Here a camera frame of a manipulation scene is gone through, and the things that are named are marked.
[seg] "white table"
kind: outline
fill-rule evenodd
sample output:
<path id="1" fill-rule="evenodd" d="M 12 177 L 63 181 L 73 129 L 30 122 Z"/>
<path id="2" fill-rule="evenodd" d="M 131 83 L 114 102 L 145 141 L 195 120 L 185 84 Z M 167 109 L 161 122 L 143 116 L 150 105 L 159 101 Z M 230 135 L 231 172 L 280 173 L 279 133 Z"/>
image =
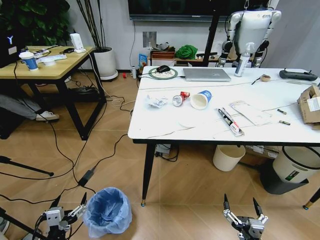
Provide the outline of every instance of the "white table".
<path id="1" fill-rule="evenodd" d="M 154 66 L 146 66 L 148 73 Z M 173 67 L 178 76 L 184 76 L 183 68 Z M 265 146 L 320 146 L 320 135 L 304 124 L 297 99 L 310 87 L 308 84 L 287 83 L 279 76 L 280 68 L 248 68 L 243 77 L 234 76 L 235 68 L 223 68 L 232 78 L 230 82 L 186 81 L 176 77 L 169 80 L 141 79 L 128 136 L 137 144 L 147 144 L 143 176 L 142 205 L 147 196 L 156 144 L 213 144 L 213 145 L 265 145 Z M 305 72 L 303 69 L 288 71 Z M 271 76 L 270 82 L 257 81 L 262 74 Z M 187 99 L 182 106 L 175 107 L 172 97 L 181 91 L 191 94 L 209 90 L 212 99 L 204 110 L 196 110 Z M 168 103 L 162 108 L 148 105 L 147 95 L 165 96 Z M 229 103 L 243 100 L 253 107 L 273 115 L 273 122 L 255 126 L 243 115 L 229 106 Z M 224 107 L 244 131 L 234 136 L 217 108 Z M 277 111 L 281 109 L 286 115 Z M 283 120 L 291 123 L 279 123 Z"/>

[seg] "wooden floor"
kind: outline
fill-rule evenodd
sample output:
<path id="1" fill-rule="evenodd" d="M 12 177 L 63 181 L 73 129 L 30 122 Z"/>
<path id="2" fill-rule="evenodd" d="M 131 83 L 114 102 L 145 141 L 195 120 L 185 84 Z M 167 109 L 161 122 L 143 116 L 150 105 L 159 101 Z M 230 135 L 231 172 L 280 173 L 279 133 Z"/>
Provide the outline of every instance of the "wooden floor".
<path id="1" fill-rule="evenodd" d="M 80 74 L 73 80 L 89 85 Z M 126 102 L 135 100 L 136 81 L 119 76 L 114 82 L 105 82 L 104 88 L 111 95 L 124 96 Z M 50 86 L 42 91 L 55 91 Z M 78 135 L 65 107 L 54 102 L 53 112 L 60 115 L 54 123 L 60 150 L 75 160 L 85 144 Z M 75 167 L 77 178 L 102 158 L 112 155 L 114 144 L 128 131 L 129 112 L 121 111 L 118 102 L 108 102 L 106 112 L 95 126 L 85 149 Z M 77 108 L 86 121 L 94 108 L 93 103 L 79 103 Z M 134 103 L 124 105 L 131 110 Z M 255 197 L 269 217 L 264 240 L 317 240 L 320 236 L 320 201 L 309 211 L 302 205 L 319 187 L 320 174 L 310 179 L 310 184 L 283 195 L 268 194 L 255 170 L 238 165 L 230 172 L 221 172 L 212 164 L 214 146 L 181 145 L 177 162 L 155 158 L 147 195 L 147 205 L 140 206 L 144 169 L 145 145 L 133 144 L 125 136 L 117 145 L 114 157 L 105 159 L 96 169 L 87 186 L 99 191 L 106 187 L 121 189 L 130 199 L 133 219 L 129 229 L 120 235 L 107 235 L 108 240 L 236 240 L 237 232 L 224 218 L 223 199 L 227 193 L 231 210 L 242 216 L 255 217 L 252 197 Z M 0 140 L 0 155 L 13 161 L 31 165 L 56 176 L 71 168 L 71 163 L 56 149 L 55 138 L 49 124 L 25 120 L 7 139 Z M 1 172 L 29 178 L 43 178 L 40 173 L 22 168 L 1 165 Z M 71 173 L 50 180 L 25 180 L 0 175 L 0 194 L 12 199 L 23 198 L 38 202 L 56 198 L 65 188 L 76 185 Z M 73 209 L 83 194 L 92 192 L 76 188 L 62 195 L 60 205 Z M 0 206 L 8 214 L 33 226 L 38 216 L 50 203 L 31 205 L 22 201 L 9 202 L 0 197 Z M 46 231 L 46 224 L 41 224 Z M 25 232 L 11 225 L 6 233 L 10 240 L 21 239 Z M 88 229 L 82 226 L 73 238 L 86 240 Z"/>

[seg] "silver laptop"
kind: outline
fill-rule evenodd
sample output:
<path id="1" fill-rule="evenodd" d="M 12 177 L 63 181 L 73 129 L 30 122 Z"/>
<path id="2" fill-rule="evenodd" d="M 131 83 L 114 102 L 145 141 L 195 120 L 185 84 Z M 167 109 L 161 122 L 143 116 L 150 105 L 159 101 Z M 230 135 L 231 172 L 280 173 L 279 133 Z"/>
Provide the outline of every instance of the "silver laptop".
<path id="1" fill-rule="evenodd" d="M 184 68 L 185 80 L 200 82 L 230 82 L 229 75 L 220 68 Z"/>

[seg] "plastic bottle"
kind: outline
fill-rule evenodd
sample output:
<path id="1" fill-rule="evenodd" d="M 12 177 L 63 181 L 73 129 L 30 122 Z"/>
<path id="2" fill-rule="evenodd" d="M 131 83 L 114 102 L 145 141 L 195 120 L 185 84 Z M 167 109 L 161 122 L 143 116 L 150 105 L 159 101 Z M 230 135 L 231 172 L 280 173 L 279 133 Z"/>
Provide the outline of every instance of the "plastic bottle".
<path id="1" fill-rule="evenodd" d="M 234 75 L 237 77 L 242 77 L 242 75 L 245 72 L 246 65 L 250 58 L 250 51 L 254 48 L 255 43 L 254 42 L 248 42 L 245 45 L 245 52 L 241 54 L 239 64 L 235 69 Z"/>

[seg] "mouse pad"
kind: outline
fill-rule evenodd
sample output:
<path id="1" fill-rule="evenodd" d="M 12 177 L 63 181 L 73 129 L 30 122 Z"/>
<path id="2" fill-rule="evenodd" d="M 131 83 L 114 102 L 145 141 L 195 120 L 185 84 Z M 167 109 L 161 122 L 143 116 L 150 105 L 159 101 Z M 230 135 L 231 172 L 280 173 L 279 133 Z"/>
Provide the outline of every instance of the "mouse pad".
<path id="1" fill-rule="evenodd" d="M 165 71 L 165 72 L 156 72 L 157 68 L 153 68 L 149 71 L 150 77 L 154 79 L 159 79 L 159 80 L 167 80 L 167 79 L 172 79 L 178 76 L 178 72 L 174 69 L 170 69 L 170 71 Z"/>

